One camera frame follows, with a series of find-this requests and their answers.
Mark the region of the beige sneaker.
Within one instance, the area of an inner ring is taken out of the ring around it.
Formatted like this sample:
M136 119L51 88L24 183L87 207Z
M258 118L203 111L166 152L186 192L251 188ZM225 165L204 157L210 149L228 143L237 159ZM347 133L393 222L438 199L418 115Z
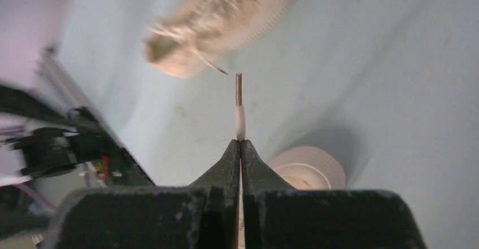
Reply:
M145 58L163 73L189 78L216 66L222 57L257 40L293 0L186 0L150 25Z
M242 74L235 76L236 137L241 146L242 186L247 195L267 190L340 190L346 175L340 163L324 150L300 146L286 150L267 164L246 139L246 115L242 100Z

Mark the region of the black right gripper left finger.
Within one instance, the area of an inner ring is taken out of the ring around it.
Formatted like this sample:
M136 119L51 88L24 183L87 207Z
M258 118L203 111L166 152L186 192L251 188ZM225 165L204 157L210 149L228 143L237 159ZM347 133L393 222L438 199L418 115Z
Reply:
M233 248L241 145L232 140L185 187L115 186L70 193L42 248Z

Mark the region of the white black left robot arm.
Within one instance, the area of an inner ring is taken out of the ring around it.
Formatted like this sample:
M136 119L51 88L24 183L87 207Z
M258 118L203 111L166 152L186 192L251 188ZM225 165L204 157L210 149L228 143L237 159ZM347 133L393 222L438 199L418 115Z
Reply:
M28 136L1 141L1 145L20 151L25 163L24 168L13 174L2 173L1 186L68 173L103 154L107 138L99 125L72 120L25 90L1 85L1 113L52 124L33 130Z

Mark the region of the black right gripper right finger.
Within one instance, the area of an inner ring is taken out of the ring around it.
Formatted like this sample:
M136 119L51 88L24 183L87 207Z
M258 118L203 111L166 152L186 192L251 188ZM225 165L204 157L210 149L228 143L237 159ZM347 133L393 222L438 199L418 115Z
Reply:
M407 203L388 190L296 190L241 143L246 248L425 248Z

